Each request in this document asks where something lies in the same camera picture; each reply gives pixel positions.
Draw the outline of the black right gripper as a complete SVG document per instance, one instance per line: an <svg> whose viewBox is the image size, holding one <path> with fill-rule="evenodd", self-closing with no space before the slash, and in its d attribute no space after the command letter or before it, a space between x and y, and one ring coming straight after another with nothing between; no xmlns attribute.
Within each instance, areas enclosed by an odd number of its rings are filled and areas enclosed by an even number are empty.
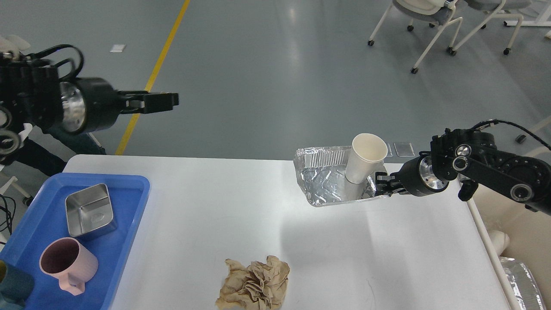
<svg viewBox="0 0 551 310"><path fill-rule="evenodd" d="M448 181L442 181L433 172L430 155L407 161L395 174L375 173L375 196L399 194L424 197L443 192L448 185Z"/></svg>

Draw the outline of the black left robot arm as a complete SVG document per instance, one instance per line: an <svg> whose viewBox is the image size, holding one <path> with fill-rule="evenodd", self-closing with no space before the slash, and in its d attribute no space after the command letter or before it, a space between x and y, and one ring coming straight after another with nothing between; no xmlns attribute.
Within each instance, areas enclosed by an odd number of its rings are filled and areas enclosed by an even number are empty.
<svg viewBox="0 0 551 310"><path fill-rule="evenodd" d="M10 165L24 146L26 125L47 131L59 126L69 135L102 131L118 116L173 110L177 93L116 90L100 77L79 77L84 55L53 63L48 56L71 44L37 53L1 52L1 164Z"/></svg>

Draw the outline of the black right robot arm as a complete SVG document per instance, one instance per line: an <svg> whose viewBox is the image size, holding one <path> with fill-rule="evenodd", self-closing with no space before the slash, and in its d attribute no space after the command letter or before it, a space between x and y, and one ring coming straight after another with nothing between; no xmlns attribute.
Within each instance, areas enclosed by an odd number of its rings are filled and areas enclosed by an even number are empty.
<svg viewBox="0 0 551 310"><path fill-rule="evenodd" d="M399 171L378 171L373 195L424 197L443 192L450 181L461 183L458 198L466 202L479 185L522 204L533 212L551 213L550 165L537 158L500 151L484 129L501 120L477 123L469 129L446 129L435 135L428 151L407 161Z"/></svg>

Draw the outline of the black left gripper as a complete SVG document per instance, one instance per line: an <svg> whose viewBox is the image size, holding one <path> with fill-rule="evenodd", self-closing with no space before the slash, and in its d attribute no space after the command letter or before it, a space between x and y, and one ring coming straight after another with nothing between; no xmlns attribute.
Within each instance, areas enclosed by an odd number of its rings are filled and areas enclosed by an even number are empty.
<svg viewBox="0 0 551 310"><path fill-rule="evenodd" d="M153 114L173 110L179 94L146 90L116 91L105 79L85 77L61 82L61 127L71 135L108 129L119 114Z"/></svg>

